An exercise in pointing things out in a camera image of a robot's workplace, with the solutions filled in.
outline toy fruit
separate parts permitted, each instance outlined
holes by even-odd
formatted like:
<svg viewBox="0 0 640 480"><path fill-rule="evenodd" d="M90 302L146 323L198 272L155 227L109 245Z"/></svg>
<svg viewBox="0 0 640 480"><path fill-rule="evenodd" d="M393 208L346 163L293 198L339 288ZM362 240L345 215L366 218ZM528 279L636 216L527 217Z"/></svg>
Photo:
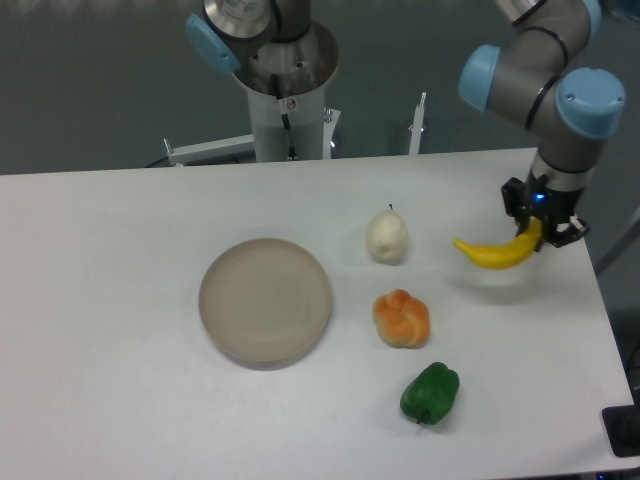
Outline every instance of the toy fruit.
<svg viewBox="0 0 640 480"><path fill-rule="evenodd" d="M377 214L367 228L367 249L377 261L397 265L409 243L409 230L400 215L389 210Z"/></svg>
<svg viewBox="0 0 640 480"><path fill-rule="evenodd" d="M400 409L416 423L435 425L451 411L460 388L460 378L444 363L425 368L400 398Z"/></svg>
<svg viewBox="0 0 640 480"><path fill-rule="evenodd" d="M429 309L404 290L394 290L373 304L378 334L396 348L418 348L431 331Z"/></svg>
<svg viewBox="0 0 640 480"><path fill-rule="evenodd" d="M477 266L500 270L514 267L529 258L538 248L541 235L542 223L533 218L523 233L503 245L471 245L459 238L453 244Z"/></svg>

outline plate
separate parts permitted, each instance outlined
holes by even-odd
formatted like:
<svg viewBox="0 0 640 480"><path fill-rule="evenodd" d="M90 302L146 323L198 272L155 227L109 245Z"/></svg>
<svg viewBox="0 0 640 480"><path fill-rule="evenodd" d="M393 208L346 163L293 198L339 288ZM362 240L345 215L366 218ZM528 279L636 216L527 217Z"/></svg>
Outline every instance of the plate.
<svg viewBox="0 0 640 480"><path fill-rule="evenodd" d="M250 363L299 359L331 313L322 265L286 240L240 243L211 265L200 287L200 316L214 342Z"/></svg>

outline pear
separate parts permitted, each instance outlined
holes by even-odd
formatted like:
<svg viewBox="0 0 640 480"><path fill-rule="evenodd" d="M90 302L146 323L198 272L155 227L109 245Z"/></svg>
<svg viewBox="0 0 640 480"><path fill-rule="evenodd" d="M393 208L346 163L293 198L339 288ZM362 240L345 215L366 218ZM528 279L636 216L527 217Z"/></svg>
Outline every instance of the pear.
<svg viewBox="0 0 640 480"><path fill-rule="evenodd" d="M409 244L409 229L402 217L389 205L367 227L367 249L380 263L397 265L404 257Z"/></svg>

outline white table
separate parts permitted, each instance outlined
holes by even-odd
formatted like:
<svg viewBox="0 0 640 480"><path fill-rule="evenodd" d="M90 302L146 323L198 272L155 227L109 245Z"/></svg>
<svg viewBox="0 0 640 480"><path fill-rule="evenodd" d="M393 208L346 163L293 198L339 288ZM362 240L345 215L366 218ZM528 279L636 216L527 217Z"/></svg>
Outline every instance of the white table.
<svg viewBox="0 0 640 480"><path fill-rule="evenodd" d="M636 467L601 409L630 404L583 242L509 271L451 240L501 242L500 186L532 150L0 178L0 478L506 478ZM373 263L366 224L393 203L403 265ZM316 348L275 371L208 338L213 260L275 236L324 265L333 313ZM431 310L416 351L379 339L374 299ZM407 421L405 386L460 374L441 424Z"/></svg>

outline banana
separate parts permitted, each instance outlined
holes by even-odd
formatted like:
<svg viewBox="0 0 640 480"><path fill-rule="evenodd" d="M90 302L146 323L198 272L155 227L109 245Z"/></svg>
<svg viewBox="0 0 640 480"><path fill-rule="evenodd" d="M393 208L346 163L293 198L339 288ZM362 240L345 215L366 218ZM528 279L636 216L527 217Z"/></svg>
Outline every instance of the banana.
<svg viewBox="0 0 640 480"><path fill-rule="evenodd" d="M538 246L541 236L542 222L533 218L524 232L503 245L472 245L459 238L456 238L453 244L477 266L501 270L514 267L529 258Z"/></svg>

